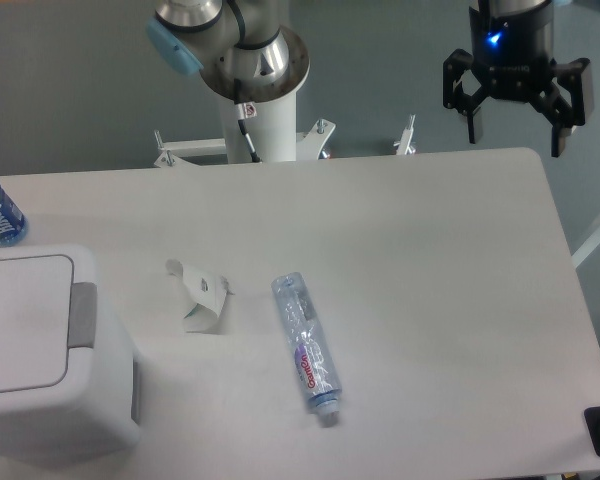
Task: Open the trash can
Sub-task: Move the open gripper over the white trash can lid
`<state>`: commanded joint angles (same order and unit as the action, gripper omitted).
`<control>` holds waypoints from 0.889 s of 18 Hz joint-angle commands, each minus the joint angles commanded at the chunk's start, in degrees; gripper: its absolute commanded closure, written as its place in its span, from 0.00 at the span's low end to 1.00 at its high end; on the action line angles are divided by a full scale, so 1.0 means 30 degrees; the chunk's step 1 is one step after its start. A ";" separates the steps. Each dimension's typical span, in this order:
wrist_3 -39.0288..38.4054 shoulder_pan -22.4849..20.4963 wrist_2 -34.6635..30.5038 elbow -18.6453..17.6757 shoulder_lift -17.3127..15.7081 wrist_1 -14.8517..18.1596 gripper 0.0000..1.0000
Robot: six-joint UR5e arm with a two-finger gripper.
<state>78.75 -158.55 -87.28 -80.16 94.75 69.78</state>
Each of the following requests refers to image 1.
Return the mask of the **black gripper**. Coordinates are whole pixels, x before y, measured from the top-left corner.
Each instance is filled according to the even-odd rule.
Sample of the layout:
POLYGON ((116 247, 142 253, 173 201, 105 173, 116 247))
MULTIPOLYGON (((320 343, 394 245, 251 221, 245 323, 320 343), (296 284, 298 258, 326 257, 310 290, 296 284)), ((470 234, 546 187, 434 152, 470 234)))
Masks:
POLYGON ((488 97, 530 103, 551 124, 551 156, 584 126, 594 110, 589 58, 567 64, 553 60, 554 5, 551 1, 472 1, 469 6, 472 55, 456 49, 443 62, 442 102, 467 124, 468 138, 482 138, 481 104, 488 97), (480 87, 464 91, 470 71, 480 87))

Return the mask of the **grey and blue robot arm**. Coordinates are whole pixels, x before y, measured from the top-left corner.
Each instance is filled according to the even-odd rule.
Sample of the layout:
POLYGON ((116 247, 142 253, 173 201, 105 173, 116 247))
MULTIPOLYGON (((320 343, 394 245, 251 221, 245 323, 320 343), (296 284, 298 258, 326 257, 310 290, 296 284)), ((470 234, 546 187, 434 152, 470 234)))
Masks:
MULTIPOLYGON (((550 1, 474 1, 472 47, 443 64, 442 103, 481 137, 488 98, 532 106, 551 124, 551 153, 594 109, 590 61, 566 64, 553 55, 550 1)), ((296 129, 296 94, 310 68, 302 39, 282 25, 275 1, 160 1, 146 26, 164 61, 181 75, 200 75, 219 101, 218 146, 232 163, 315 160, 334 131, 319 121, 296 129)))

